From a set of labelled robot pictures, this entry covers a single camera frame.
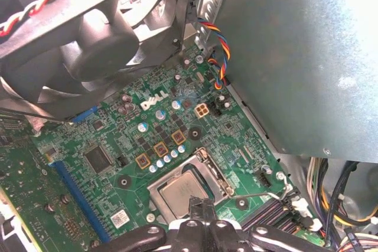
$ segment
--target red and black wire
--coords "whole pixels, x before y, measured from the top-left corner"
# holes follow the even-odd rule
[[[29,17],[41,12],[41,10],[55,0],[36,0],[28,4],[21,12],[10,16],[8,20],[0,24],[0,37],[10,36],[17,30]]]

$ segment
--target cpu socket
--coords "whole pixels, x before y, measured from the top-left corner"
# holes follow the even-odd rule
[[[234,194],[205,148],[147,188],[167,223],[188,215],[190,196],[211,198],[216,205]]]

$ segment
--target dell logo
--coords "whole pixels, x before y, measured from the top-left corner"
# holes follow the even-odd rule
[[[141,107],[143,110],[148,110],[151,106],[156,105],[157,102],[164,100],[168,95],[164,93],[164,91],[160,91],[160,95],[155,94],[154,97],[150,97],[147,101],[141,103]]]

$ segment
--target blue pci slot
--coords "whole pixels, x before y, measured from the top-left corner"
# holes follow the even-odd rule
[[[99,108],[97,106],[93,106],[89,110],[86,110],[85,112],[82,112],[81,114],[79,114],[76,117],[72,118],[71,121],[73,123],[79,123],[79,122],[83,121],[85,118],[87,118],[88,116],[90,116],[92,113],[98,111],[98,109]]]
[[[103,228],[101,222],[97,218],[97,215],[93,212],[92,208],[85,200],[84,195],[80,192],[76,183],[73,181],[70,173],[67,171],[63,162],[54,162],[51,166],[55,167],[63,182],[69,189],[73,198],[78,203],[79,207],[82,209],[84,215],[87,217],[89,223],[92,225],[94,231],[100,237],[102,243],[108,243],[111,239],[107,231]]]

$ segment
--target colored wires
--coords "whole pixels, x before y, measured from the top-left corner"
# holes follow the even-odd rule
[[[226,38],[224,35],[221,33],[220,29],[217,28],[214,24],[207,22],[206,20],[202,18],[198,18],[199,23],[204,25],[206,28],[212,30],[218,37],[218,40],[220,41],[220,44],[223,49],[223,64],[219,68],[217,80],[214,83],[215,89],[216,90],[221,90],[223,86],[226,85],[226,81],[224,80],[226,69],[227,69],[227,63],[231,59],[231,52],[230,52],[230,47],[227,43]],[[210,63],[213,63],[213,65],[218,66],[218,63],[215,59],[211,58],[212,61],[209,60]]]
[[[0,37],[10,36],[30,16],[39,13],[47,4],[54,1],[55,0],[36,0],[27,5],[23,11],[13,14],[6,22],[0,24]]]
[[[359,220],[353,220],[349,218],[345,209],[343,209],[342,200],[339,199],[340,194],[344,193],[348,177],[356,167],[357,163],[347,162],[343,173],[339,178],[338,185],[335,187],[333,192],[333,199],[328,200],[325,190],[323,188],[323,179],[328,170],[328,161],[326,159],[311,157],[310,164],[307,172],[307,191],[309,198],[322,220],[325,230],[328,229],[327,237],[330,237],[334,243],[340,238],[333,225],[333,219],[347,226],[365,226],[370,224],[370,219],[374,217],[378,212],[378,206],[376,206],[373,212],[366,218]],[[325,231],[321,231],[321,234],[325,237]]]
[[[378,237],[375,235],[365,234],[365,233],[355,233],[356,237],[359,239],[359,243],[365,251],[378,251]],[[341,242],[341,247],[337,250],[338,252],[354,251],[352,244],[349,239],[345,237]]]

